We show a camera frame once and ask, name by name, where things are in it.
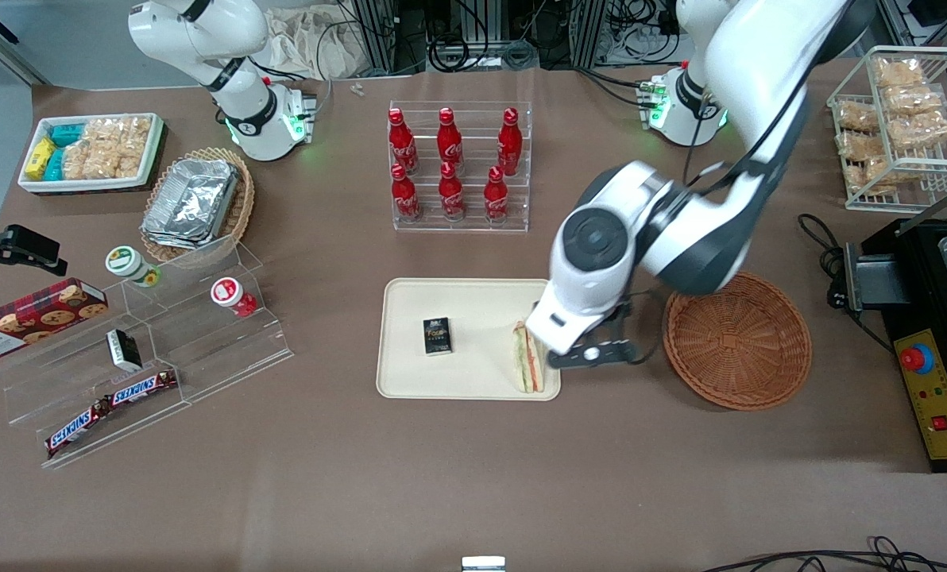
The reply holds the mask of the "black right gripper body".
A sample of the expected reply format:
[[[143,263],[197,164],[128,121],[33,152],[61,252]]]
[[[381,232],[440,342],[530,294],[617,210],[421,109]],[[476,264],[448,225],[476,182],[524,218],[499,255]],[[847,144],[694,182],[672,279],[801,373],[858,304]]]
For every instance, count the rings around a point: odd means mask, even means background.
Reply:
[[[30,265],[55,276],[66,276],[69,268],[59,243],[21,225],[0,231],[0,265]]]

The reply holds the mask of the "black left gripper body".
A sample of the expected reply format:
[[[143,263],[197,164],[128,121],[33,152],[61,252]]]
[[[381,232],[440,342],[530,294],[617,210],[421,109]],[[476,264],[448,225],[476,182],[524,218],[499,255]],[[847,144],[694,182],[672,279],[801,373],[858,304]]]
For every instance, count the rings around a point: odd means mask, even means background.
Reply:
[[[603,321],[598,323],[598,341],[611,344],[630,342],[626,333],[626,322],[631,311],[630,298],[621,298]]]

